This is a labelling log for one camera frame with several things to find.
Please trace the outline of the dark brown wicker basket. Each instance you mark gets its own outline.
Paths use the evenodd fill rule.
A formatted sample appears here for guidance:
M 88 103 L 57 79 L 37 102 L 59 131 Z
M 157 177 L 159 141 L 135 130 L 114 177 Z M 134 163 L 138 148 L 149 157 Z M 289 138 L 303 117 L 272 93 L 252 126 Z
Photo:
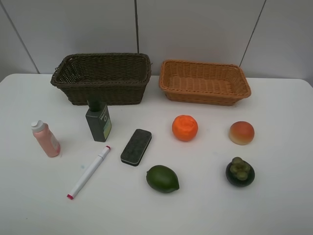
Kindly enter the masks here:
M 86 105 L 97 94 L 108 105 L 134 105 L 142 101 L 151 77 L 151 62 L 142 53 L 83 53 L 66 56 L 51 84 L 73 105 Z

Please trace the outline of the red yellow half peach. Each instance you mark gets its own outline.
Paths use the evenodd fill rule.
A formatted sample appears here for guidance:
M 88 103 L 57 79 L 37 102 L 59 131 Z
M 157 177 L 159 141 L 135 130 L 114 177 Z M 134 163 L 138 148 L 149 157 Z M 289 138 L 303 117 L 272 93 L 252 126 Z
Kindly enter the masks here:
M 246 121 L 238 121 L 231 125 L 228 136 L 230 140 L 238 145 L 247 145 L 254 139 L 253 126 Z

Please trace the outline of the black whiteboard eraser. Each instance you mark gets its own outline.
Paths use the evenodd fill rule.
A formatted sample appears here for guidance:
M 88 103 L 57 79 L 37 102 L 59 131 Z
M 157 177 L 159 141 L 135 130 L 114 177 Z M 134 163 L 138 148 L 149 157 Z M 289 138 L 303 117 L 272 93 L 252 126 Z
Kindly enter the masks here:
M 131 166 L 138 166 L 151 139 L 151 132 L 136 129 L 120 155 L 121 161 Z

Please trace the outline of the pink bottle white cap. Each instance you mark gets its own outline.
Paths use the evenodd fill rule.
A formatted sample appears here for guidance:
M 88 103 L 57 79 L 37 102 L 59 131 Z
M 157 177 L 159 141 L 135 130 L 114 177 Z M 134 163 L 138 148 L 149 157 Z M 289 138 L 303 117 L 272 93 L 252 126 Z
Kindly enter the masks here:
M 31 130 L 33 136 L 48 157 L 52 158 L 60 154 L 61 146 L 49 129 L 47 123 L 44 123 L 41 120 L 32 122 Z

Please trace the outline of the white marker red caps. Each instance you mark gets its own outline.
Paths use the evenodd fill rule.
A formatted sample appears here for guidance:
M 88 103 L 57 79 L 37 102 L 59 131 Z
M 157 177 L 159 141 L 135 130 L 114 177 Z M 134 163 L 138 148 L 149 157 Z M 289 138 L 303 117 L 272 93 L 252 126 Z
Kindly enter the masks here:
M 73 200 L 76 195 L 79 193 L 79 191 L 84 187 L 84 185 L 87 183 L 87 181 L 90 179 L 90 177 L 94 174 L 94 172 L 97 170 L 97 168 L 101 165 L 101 163 L 104 161 L 108 153 L 110 152 L 111 148 L 107 145 L 100 154 L 97 155 L 95 160 L 92 162 L 92 164 L 85 170 L 83 175 L 80 177 L 76 185 L 73 187 L 73 189 L 70 191 L 70 193 L 67 194 L 67 198 L 70 200 Z

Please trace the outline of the green lime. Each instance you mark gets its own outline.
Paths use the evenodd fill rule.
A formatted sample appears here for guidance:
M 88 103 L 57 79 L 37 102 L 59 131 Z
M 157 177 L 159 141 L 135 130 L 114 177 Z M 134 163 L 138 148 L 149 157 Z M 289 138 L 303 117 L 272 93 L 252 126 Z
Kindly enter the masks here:
M 147 171 L 146 181 L 152 189 L 161 193 L 171 193 L 179 189 L 177 174 L 163 165 L 151 167 Z

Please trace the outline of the dark mangosteen green top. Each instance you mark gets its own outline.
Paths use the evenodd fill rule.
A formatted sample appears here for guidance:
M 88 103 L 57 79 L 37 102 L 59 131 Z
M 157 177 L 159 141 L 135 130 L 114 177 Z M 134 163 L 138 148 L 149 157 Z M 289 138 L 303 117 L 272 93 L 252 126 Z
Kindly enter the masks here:
M 225 170 L 227 180 L 235 187 L 247 187 L 255 179 L 254 168 L 240 157 L 235 157 Z

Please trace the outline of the orange tangerine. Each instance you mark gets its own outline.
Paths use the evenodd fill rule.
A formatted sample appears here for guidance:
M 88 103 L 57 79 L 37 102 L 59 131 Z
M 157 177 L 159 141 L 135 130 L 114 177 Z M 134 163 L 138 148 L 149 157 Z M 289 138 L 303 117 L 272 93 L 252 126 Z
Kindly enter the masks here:
M 198 132 L 198 123 L 192 116 L 177 116 L 172 123 L 172 132 L 180 141 L 191 141 Z

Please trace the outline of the orange wicker basket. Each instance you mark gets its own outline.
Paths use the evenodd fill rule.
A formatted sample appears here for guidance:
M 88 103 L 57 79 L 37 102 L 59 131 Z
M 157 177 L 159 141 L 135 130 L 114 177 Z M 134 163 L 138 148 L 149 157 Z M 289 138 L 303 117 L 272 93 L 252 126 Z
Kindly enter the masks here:
M 233 64 L 165 60 L 159 87 L 171 101 L 232 106 L 251 96 L 242 69 Z

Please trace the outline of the dark green square bottle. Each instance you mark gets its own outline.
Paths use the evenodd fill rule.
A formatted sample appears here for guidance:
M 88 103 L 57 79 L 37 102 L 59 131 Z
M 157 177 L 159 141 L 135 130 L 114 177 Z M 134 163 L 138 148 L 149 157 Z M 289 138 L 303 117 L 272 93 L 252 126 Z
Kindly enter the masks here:
M 89 109 L 86 113 L 86 120 L 92 137 L 94 141 L 105 142 L 112 129 L 108 106 L 98 94 L 91 94 L 87 98 L 87 103 Z

